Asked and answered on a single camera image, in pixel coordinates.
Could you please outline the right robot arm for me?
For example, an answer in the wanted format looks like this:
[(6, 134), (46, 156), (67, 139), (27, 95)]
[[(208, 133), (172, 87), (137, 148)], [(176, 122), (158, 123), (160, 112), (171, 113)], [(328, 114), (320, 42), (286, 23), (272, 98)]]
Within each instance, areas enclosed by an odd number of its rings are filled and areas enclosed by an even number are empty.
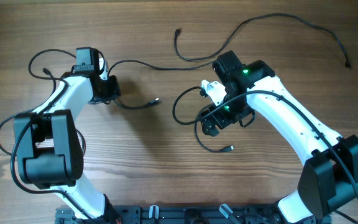
[(301, 105), (263, 61), (242, 63), (233, 51), (213, 62), (218, 79), (203, 80), (201, 94), (212, 103), (199, 120), (216, 136), (230, 124), (261, 114), (285, 138), (303, 165), (296, 190), (280, 199), (281, 222), (322, 219), (358, 200), (358, 137), (341, 136)]

